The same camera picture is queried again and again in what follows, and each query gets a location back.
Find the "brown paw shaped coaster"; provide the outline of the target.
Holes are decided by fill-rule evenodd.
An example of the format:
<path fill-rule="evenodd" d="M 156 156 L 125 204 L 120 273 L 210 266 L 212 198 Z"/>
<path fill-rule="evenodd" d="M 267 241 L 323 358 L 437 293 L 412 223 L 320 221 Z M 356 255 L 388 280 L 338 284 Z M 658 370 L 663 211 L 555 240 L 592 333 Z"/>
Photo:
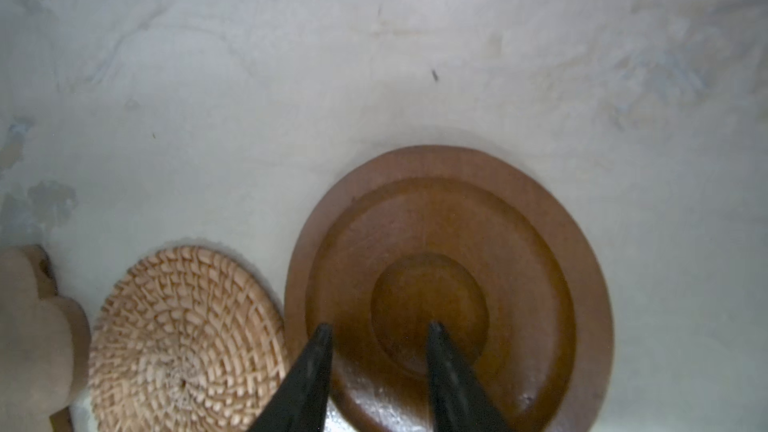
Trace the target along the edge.
<path fill-rule="evenodd" d="M 87 383 L 90 329 L 58 294 L 39 246 L 1 251 L 1 429 L 70 431 L 69 406 Z"/>

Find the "brown wooden coaster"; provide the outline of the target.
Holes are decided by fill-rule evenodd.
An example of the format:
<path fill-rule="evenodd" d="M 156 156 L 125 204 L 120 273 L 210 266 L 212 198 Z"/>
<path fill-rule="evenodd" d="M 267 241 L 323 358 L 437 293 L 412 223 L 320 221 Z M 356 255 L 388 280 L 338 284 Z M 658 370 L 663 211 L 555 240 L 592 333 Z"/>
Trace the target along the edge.
<path fill-rule="evenodd" d="M 543 186 L 474 149 L 406 147 L 354 169 L 290 260 L 287 348 L 332 327 L 331 398 L 360 431 L 432 429 L 433 321 L 513 429 L 593 426 L 614 355 L 596 255 Z"/>

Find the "woven rattan round coaster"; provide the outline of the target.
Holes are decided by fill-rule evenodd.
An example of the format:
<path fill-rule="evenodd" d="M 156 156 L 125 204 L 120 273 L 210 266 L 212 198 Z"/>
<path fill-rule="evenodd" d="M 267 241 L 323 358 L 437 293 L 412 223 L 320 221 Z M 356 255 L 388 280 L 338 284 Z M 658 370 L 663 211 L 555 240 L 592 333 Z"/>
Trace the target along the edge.
<path fill-rule="evenodd" d="M 289 368 L 281 311 L 255 276 L 219 251 L 180 246 L 114 285 L 88 389 L 100 431 L 245 431 Z"/>

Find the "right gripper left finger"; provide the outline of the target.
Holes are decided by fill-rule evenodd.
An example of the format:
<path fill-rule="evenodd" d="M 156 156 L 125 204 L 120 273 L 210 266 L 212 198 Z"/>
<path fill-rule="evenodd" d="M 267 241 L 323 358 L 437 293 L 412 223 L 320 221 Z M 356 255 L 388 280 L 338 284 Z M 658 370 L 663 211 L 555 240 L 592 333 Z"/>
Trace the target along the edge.
<path fill-rule="evenodd" d="M 270 402 L 247 431 L 323 431 L 330 392 L 332 357 L 332 327 L 321 323 Z"/>

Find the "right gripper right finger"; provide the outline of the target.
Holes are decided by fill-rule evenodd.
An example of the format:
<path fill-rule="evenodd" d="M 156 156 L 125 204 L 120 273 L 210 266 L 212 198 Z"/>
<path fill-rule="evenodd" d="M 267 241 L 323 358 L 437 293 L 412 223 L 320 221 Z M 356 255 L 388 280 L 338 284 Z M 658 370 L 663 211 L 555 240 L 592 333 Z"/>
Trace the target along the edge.
<path fill-rule="evenodd" d="M 512 431 L 440 322 L 429 324 L 426 358 L 434 431 Z"/>

